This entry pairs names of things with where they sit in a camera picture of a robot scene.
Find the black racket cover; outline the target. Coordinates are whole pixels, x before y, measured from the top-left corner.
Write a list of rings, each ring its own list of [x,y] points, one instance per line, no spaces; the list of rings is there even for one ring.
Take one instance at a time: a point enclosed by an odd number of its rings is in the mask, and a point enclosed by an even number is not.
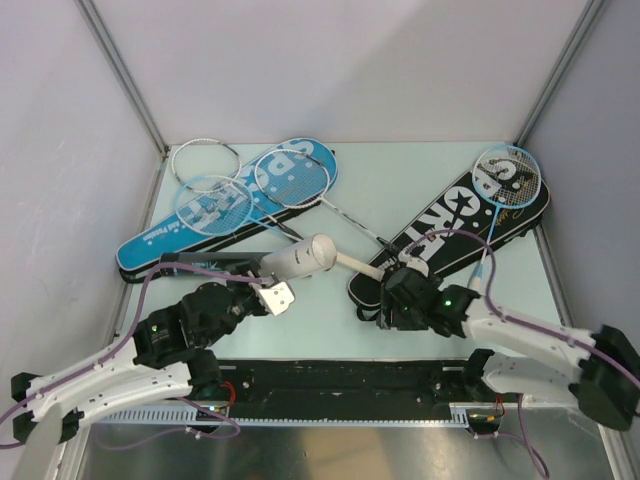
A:
[[[464,230],[488,239],[498,250],[518,236],[523,236],[541,220],[550,201],[546,184],[532,204],[521,209],[506,209],[493,223],[495,207],[474,189],[472,174],[456,179],[435,200],[428,204],[391,240],[398,250],[404,250],[423,234],[432,230]],[[440,235],[423,241],[413,253],[426,261],[429,270],[442,280],[481,258],[481,245],[459,234]]]

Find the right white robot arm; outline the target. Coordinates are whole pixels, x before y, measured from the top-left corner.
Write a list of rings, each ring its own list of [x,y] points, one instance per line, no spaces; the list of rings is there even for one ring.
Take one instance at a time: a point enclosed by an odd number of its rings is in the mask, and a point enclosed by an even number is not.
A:
[[[495,392],[574,400],[585,416],[616,431],[629,430],[639,416],[639,354],[615,327],[592,332],[519,318],[474,290],[439,288],[410,267],[384,275],[376,323],[386,330],[431,330],[517,352],[513,360],[488,351],[469,358],[461,379],[473,400]]]

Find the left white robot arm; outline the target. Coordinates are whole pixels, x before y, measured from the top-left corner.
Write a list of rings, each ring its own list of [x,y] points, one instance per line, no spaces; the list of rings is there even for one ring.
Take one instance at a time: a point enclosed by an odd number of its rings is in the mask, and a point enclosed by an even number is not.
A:
[[[176,304],[152,312],[134,333],[55,374],[20,373],[11,396],[24,412],[12,420],[25,442],[48,411],[61,409],[61,441],[117,411],[155,400],[212,400],[223,382],[211,346],[248,316],[279,315],[289,286],[207,282]]]

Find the white shuttlecock tube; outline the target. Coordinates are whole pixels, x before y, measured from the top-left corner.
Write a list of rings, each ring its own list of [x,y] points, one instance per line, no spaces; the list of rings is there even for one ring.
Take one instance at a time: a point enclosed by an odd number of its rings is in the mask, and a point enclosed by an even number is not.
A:
[[[326,234],[316,234],[259,261],[258,274],[289,281],[330,270],[337,261],[337,248]]]

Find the white racket white grip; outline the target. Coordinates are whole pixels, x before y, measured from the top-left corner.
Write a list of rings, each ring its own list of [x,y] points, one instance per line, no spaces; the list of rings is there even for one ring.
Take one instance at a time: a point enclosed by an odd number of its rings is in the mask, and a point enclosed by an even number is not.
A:
[[[329,170],[310,154],[287,148],[274,149],[257,161],[254,177],[258,189],[271,202],[294,210],[323,203],[396,255],[388,241],[325,198],[331,183]]]

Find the black shuttlecock tube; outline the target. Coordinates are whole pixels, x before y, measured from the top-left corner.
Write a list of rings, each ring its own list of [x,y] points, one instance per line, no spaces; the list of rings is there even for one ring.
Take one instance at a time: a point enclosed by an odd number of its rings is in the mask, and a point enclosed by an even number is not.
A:
[[[231,275],[256,276],[267,252],[181,252],[164,253],[161,263],[182,263]]]

